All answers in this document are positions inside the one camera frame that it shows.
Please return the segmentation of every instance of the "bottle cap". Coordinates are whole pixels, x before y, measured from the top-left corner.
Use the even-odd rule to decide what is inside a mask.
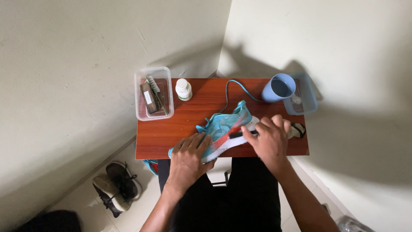
[[[180,92],[185,92],[187,91],[187,80],[185,80],[184,78],[180,78],[177,82],[176,82],[176,90],[180,91]]]

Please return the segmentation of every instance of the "black pants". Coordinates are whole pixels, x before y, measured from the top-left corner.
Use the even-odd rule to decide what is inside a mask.
[[[158,167],[162,192],[170,159]],[[281,231],[278,182],[259,158],[232,158],[225,193],[217,188],[201,176],[177,204],[171,231]]]

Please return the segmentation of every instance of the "black brush handle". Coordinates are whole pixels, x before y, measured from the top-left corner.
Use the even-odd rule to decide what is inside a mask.
[[[252,135],[259,134],[259,132],[257,132],[257,130],[252,130],[251,133],[252,133]],[[240,132],[236,132],[236,133],[229,134],[229,138],[230,138],[230,139],[238,138],[238,137],[240,137],[240,136],[243,136],[243,133],[242,133],[241,131],[240,131]]]

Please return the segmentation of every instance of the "person's left hand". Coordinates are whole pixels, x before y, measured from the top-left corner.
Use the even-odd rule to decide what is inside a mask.
[[[166,181],[167,187],[177,191],[182,196],[197,179],[213,168],[217,159],[206,164],[201,163],[203,153],[210,142],[210,135],[204,137],[205,132],[196,133],[187,139],[180,140],[170,155],[170,173]]]

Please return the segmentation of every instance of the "white plastic bottle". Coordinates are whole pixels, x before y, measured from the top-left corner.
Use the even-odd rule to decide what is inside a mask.
[[[180,78],[176,82],[176,93],[182,101],[187,101],[192,98],[192,86],[187,80]]]

